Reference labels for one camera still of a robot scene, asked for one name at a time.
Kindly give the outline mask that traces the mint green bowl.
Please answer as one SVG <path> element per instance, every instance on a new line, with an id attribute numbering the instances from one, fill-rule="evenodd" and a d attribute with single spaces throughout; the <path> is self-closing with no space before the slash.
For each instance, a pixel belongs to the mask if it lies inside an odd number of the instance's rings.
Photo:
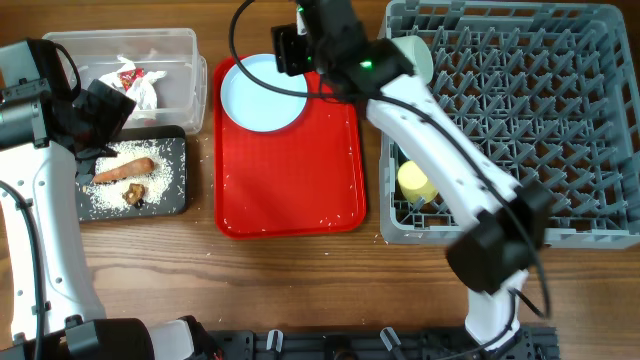
<path id="1" fill-rule="evenodd" d="M 434 61 L 424 40 L 417 35 L 411 35 L 392 38 L 391 41 L 411 61 L 414 65 L 414 71 L 420 76 L 423 83 L 428 85 L 434 75 Z"/>

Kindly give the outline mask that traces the brown food scrap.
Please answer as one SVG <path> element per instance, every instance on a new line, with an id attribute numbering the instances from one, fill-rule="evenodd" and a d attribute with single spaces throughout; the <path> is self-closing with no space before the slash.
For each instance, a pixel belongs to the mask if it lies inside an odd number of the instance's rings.
<path id="1" fill-rule="evenodd" d="M 131 183 L 122 197 L 128 205 L 139 207 L 145 194 L 146 188 L 142 184 Z"/>

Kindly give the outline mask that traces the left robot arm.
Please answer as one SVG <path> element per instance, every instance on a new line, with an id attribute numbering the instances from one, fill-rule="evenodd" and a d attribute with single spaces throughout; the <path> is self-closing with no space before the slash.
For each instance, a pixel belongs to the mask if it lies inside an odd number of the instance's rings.
<path id="1" fill-rule="evenodd" d="M 202 359 L 190 317 L 147 327 L 110 319 L 82 245 L 75 182 L 134 109 L 108 85 L 80 83 L 63 46 L 27 39 L 1 50 L 1 212 L 15 290 L 5 359 Z"/>

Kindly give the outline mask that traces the white napkin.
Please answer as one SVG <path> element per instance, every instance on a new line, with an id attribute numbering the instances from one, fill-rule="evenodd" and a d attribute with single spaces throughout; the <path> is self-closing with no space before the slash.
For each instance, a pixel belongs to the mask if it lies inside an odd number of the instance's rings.
<path id="1" fill-rule="evenodd" d="M 146 70 L 121 55 L 118 55 L 117 59 L 122 63 L 122 66 L 116 71 L 102 75 L 99 80 L 132 99 L 136 103 L 138 111 L 156 110 L 158 108 L 158 94 L 155 90 L 155 83 L 165 78 L 167 72 Z M 117 73 L 133 70 L 134 68 L 143 68 L 145 75 L 143 78 L 137 79 L 128 91 L 125 91 L 117 77 Z"/>

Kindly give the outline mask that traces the large light blue plate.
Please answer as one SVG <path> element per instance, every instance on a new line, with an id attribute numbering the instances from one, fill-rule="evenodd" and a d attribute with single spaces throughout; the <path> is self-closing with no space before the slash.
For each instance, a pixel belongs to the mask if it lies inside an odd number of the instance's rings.
<path id="1" fill-rule="evenodd" d="M 256 54 L 241 60 L 259 80 L 285 90 L 306 93 L 303 75 L 280 73 L 273 54 Z M 254 132 L 273 132 L 292 124 L 302 113 L 306 98 L 268 90 L 250 80 L 237 65 L 224 76 L 220 99 L 226 114 L 240 127 Z"/>

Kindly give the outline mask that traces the red snack wrapper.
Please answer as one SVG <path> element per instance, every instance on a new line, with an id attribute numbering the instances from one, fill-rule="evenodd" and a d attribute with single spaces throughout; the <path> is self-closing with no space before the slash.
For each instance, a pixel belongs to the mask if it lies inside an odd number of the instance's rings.
<path id="1" fill-rule="evenodd" d="M 126 70 L 117 73 L 117 77 L 125 91 L 128 91 L 132 87 L 133 83 L 137 79 L 143 78 L 144 75 L 145 71 L 143 68 L 134 68 L 133 70 Z"/>

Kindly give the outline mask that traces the pile of white rice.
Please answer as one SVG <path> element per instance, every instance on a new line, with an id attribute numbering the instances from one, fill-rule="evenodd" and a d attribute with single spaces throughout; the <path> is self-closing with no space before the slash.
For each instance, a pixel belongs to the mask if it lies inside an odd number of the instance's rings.
<path id="1" fill-rule="evenodd" d="M 184 200 L 186 188 L 186 147 L 182 138 L 121 141 L 111 143 L 109 148 L 116 155 L 98 159 L 96 175 L 144 157 L 154 162 L 155 169 L 146 175 L 109 183 L 80 185 L 78 198 L 88 202 L 83 209 L 94 215 L 122 215 L 138 210 L 157 214 L 162 205 L 169 205 L 172 211 L 177 209 L 177 204 Z M 122 197 L 131 183 L 146 188 L 139 207 L 128 205 Z"/>

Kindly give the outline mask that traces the yellow plastic cup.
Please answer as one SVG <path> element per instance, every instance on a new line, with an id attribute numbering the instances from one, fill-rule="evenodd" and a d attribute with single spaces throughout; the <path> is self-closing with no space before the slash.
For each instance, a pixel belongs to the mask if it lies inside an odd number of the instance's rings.
<path id="1" fill-rule="evenodd" d="M 433 183 L 412 160 L 399 167 L 396 178 L 402 195 L 410 203 L 416 203 L 420 198 L 431 202 L 438 196 Z"/>

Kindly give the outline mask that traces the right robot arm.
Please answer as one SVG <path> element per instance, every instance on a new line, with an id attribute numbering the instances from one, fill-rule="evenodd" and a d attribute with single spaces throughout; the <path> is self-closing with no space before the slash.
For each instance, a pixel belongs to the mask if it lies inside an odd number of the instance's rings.
<path id="1" fill-rule="evenodd" d="M 541 265 L 550 192 L 488 159 L 438 105 L 401 41 L 369 39 L 350 2 L 296 5 L 295 23 L 272 30 L 279 71 L 315 71 L 337 99 L 364 101 L 367 119 L 434 184 L 463 231 L 446 259 L 469 290 L 465 329 L 498 350 L 518 332 L 522 286 Z"/>

